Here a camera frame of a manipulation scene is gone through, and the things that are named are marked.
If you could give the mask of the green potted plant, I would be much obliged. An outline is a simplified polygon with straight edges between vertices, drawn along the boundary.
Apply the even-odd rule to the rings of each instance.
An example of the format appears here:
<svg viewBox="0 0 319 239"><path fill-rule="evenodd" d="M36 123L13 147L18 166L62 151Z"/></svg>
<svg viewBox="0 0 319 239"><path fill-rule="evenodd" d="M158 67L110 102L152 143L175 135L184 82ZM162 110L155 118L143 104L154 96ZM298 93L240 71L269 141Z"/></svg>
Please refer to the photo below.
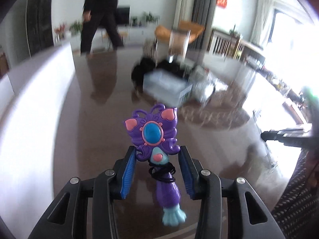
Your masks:
<svg viewBox="0 0 319 239"><path fill-rule="evenodd" d="M82 29L83 29L82 21L74 21L73 23L70 24L70 27L69 27L69 30L73 36L81 33Z"/></svg>

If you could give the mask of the black glass cabinet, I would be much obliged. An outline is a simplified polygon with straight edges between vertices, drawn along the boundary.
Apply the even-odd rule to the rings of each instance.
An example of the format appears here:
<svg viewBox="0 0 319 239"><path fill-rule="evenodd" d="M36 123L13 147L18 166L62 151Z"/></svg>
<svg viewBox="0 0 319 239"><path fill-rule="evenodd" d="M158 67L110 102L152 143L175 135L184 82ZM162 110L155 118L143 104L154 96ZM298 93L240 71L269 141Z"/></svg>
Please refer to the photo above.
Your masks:
<svg viewBox="0 0 319 239"><path fill-rule="evenodd" d="M26 31L31 56L53 46L52 0L27 0Z"/></svg>

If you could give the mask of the clear tall canister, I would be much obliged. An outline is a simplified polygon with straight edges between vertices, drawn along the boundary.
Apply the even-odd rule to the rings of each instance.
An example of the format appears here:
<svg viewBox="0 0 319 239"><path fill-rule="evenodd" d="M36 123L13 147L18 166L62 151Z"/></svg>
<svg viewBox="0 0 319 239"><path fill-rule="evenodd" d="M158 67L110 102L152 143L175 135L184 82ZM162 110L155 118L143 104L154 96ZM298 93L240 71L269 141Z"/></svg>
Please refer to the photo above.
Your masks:
<svg viewBox="0 0 319 239"><path fill-rule="evenodd" d="M190 39L190 30L172 28L170 33L168 62L172 63L178 58L185 59Z"/></svg>

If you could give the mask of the purple butterfly toy wand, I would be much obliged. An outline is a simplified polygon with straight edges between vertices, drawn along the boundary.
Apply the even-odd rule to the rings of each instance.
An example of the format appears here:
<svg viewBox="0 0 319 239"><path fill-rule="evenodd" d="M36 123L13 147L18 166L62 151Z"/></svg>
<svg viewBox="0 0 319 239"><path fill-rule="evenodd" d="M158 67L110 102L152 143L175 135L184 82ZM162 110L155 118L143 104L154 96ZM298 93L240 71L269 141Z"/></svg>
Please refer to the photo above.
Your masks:
<svg viewBox="0 0 319 239"><path fill-rule="evenodd" d="M156 199L163 209L162 223L177 227L187 219L180 207L181 194L176 184L171 155L180 152L177 144L177 108L157 104L149 112L135 110L124 121L125 129L136 148L135 158L148 162L149 174L156 180Z"/></svg>

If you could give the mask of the wooden dining chair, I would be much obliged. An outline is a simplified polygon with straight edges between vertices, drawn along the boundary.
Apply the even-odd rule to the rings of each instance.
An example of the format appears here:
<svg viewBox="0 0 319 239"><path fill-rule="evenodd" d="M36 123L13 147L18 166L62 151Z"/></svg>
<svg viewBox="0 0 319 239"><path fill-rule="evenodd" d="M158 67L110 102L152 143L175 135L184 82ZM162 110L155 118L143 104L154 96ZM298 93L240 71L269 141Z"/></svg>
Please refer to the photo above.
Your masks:
<svg viewBox="0 0 319 239"><path fill-rule="evenodd" d="M242 55L242 35L234 30L225 32L212 28L207 51L222 57L239 60Z"/></svg>

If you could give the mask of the orange lounge chair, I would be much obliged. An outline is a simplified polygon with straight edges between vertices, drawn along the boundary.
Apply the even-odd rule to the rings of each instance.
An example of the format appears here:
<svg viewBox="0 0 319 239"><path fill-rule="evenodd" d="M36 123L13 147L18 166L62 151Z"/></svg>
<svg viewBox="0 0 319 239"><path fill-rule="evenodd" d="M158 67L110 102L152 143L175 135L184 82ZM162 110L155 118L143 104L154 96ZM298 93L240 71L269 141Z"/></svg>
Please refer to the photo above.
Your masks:
<svg viewBox="0 0 319 239"><path fill-rule="evenodd" d="M189 21L180 21L178 27L171 30L167 29L163 25L158 25L155 29L155 37L160 42L168 44L172 32L182 35L190 33L189 44L191 44L203 33L204 30L205 27L203 25Z"/></svg>

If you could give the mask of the clear plastic storage box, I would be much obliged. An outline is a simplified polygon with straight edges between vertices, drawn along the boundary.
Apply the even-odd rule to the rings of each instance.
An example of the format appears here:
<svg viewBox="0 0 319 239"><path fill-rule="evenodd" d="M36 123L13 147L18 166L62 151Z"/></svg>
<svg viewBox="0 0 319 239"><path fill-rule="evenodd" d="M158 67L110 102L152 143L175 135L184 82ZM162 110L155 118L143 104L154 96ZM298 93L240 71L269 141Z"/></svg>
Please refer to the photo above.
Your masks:
<svg viewBox="0 0 319 239"><path fill-rule="evenodd" d="M166 70L154 70L143 78L143 92L169 107L181 107L191 90L192 83Z"/></svg>

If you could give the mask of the black television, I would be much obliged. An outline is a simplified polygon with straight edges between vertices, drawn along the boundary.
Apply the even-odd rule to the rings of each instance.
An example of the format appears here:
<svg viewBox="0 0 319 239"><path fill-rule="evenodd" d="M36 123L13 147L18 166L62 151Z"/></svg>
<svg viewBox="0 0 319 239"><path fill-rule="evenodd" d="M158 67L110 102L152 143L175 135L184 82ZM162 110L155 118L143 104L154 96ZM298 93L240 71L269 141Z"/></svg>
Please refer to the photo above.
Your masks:
<svg viewBox="0 0 319 239"><path fill-rule="evenodd" d="M128 25L130 22L130 7L118 7L115 18L117 25Z"/></svg>

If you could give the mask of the red flower vase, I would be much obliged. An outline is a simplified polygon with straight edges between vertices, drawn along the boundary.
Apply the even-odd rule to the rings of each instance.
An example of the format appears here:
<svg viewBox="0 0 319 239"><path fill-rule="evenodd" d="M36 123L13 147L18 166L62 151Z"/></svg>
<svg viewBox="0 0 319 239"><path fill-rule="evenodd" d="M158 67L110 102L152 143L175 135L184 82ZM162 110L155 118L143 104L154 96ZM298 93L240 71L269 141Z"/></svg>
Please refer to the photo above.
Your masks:
<svg viewBox="0 0 319 239"><path fill-rule="evenodd" d="M57 41L60 41L61 39L64 38L64 32L65 32L66 26L67 25L65 23L62 23L58 27L54 28L54 33L56 35Z"/></svg>

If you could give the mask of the person in black clothes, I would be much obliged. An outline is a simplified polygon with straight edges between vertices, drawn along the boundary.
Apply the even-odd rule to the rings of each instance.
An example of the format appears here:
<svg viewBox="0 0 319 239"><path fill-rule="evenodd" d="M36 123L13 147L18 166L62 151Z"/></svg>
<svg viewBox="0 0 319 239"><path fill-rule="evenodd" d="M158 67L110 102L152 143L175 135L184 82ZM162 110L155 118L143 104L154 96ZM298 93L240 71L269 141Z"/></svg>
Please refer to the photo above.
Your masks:
<svg viewBox="0 0 319 239"><path fill-rule="evenodd" d="M83 27L81 31L80 53L88 55L94 35L99 27L103 27L114 50L124 46L117 31L116 10L118 0L85 0L83 5Z"/></svg>

